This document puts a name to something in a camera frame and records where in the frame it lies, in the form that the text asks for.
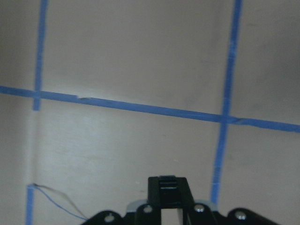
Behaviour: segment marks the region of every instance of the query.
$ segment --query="concrete floor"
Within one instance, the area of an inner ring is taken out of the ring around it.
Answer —
[[[39,4],[1,2],[1,86],[34,89]],[[244,1],[232,116],[300,125],[299,6]],[[232,0],[49,1],[42,90],[221,114],[232,12]],[[219,123],[44,99],[36,112],[7,94],[0,103],[0,224],[24,224],[33,182],[88,217],[124,215],[147,197],[149,176],[187,177],[196,199],[210,198]],[[229,125],[219,211],[298,224],[299,147],[299,133]],[[34,225],[81,222],[36,192]]]

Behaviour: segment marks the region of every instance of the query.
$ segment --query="black mechanical device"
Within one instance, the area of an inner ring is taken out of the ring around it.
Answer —
[[[148,199],[128,205],[124,217],[102,211],[82,225],[161,225],[162,209],[178,209],[181,225],[278,225],[250,210],[237,208],[222,216],[210,202],[194,200],[184,177],[148,178]]]

